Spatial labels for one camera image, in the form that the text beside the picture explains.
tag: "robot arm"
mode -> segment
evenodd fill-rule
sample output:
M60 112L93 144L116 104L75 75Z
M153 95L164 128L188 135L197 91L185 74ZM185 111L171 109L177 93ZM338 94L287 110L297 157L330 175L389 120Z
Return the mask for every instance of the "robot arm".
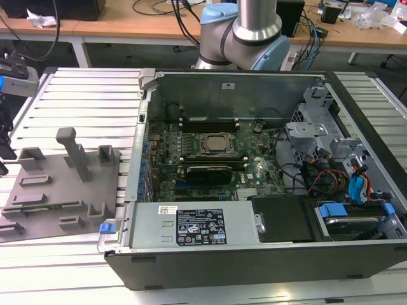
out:
M23 97L35 96L39 79L36 70L27 67L25 60L16 54L0 59L0 158L13 160L17 156L10 147L8 133L13 131L13 120L10 116L8 102L5 94L20 95ZM7 168L0 161L0 176L8 173Z
M277 70L290 42L281 35L277 0L217 3L202 11L196 69Z

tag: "motherboard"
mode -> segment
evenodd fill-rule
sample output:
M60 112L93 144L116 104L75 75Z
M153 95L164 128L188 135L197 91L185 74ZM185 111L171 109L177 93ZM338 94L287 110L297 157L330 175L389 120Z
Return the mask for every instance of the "motherboard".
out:
M151 119L153 201L246 200L257 194L285 193L270 153L275 130L263 129L258 121L232 124L236 128Z

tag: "white label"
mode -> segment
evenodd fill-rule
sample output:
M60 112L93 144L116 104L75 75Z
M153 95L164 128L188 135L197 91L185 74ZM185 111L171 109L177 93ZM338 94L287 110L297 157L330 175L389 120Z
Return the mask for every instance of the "white label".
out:
M178 210L177 205L160 205L158 207L159 214L176 214Z
M235 83L223 83L222 84L222 89L234 90L235 89Z

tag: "blue cable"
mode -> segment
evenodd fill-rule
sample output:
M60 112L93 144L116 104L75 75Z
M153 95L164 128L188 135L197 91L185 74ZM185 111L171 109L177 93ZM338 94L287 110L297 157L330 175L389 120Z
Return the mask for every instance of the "blue cable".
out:
M317 56L317 50L318 50L318 33L313 24L309 24L308 22L300 22L301 24L308 25L309 27L312 27L312 30L314 31L314 36L315 36L315 43L314 46L312 47L313 51L311 54L310 61L308 62L307 67L305 68L306 71L311 67L312 63L314 62L315 56Z

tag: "white table leg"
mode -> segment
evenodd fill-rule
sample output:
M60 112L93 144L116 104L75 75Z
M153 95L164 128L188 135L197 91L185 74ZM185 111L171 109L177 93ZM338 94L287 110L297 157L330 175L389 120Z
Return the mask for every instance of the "white table leg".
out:
M76 59L80 68L91 68L91 63L88 55L88 50L86 49L86 44L83 42L82 37L77 37L72 42L74 47Z
M353 65L355 61L357 60L358 56L360 53L352 53L348 59L348 64Z

